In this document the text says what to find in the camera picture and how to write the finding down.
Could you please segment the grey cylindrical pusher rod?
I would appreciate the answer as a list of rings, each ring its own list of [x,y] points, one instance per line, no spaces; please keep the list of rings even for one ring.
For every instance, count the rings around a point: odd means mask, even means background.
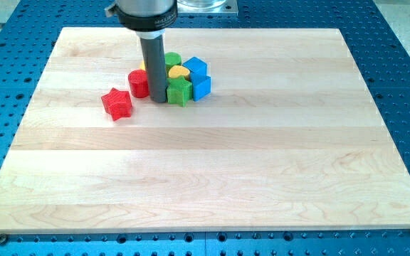
[[[149,96],[156,103],[167,101],[167,69],[164,56],[163,36],[140,39],[144,58]]]

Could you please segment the black wrist flange ring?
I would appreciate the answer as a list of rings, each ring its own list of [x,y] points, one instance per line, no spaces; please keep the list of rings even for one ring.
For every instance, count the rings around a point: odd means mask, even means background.
[[[127,29],[139,37],[153,39],[177,19],[177,2],[113,2],[105,7],[105,15],[116,16]]]

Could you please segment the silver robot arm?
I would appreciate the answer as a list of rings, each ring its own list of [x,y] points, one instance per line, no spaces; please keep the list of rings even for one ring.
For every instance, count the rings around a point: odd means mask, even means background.
[[[177,19],[177,0],[114,0],[104,12],[107,17],[116,16],[139,37],[149,95],[154,102],[166,102],[168,82],[163,35]]]

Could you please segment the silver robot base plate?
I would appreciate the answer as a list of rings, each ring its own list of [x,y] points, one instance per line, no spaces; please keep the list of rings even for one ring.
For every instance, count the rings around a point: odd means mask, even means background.
[[[178,0],[181,15],[190,16],[237,16],[237,0]]]

